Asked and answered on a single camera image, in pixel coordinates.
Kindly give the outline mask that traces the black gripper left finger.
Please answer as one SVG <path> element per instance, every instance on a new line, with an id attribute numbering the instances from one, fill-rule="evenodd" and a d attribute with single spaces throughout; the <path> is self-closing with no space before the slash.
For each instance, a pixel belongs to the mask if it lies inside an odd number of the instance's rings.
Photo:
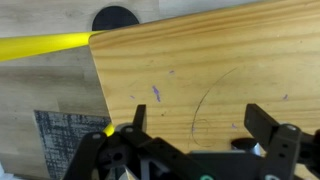
<path id="1" fill-rule="evenodd" d="M 146 106 L 138 105 L 133 121 L 122 124 L 120 136 L 128 147 L 127 167 L 138 167 L 152 162 L 163 167 L 183 167 L 187 164 L 187 156 L 180 150 L 163 140 L 152 138 L 146 133 Z"/>

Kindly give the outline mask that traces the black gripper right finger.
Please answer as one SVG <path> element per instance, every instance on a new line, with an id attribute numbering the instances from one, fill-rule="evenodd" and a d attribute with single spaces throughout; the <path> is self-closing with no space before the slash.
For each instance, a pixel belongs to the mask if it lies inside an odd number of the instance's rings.
<path id="1" fill-rule="evenodd" d="M 293 180 L 302 132 L 291 124 L 279 124 L 256 104 L 248 104 L 244 125 L 266 151 L 260 177 Z"/>

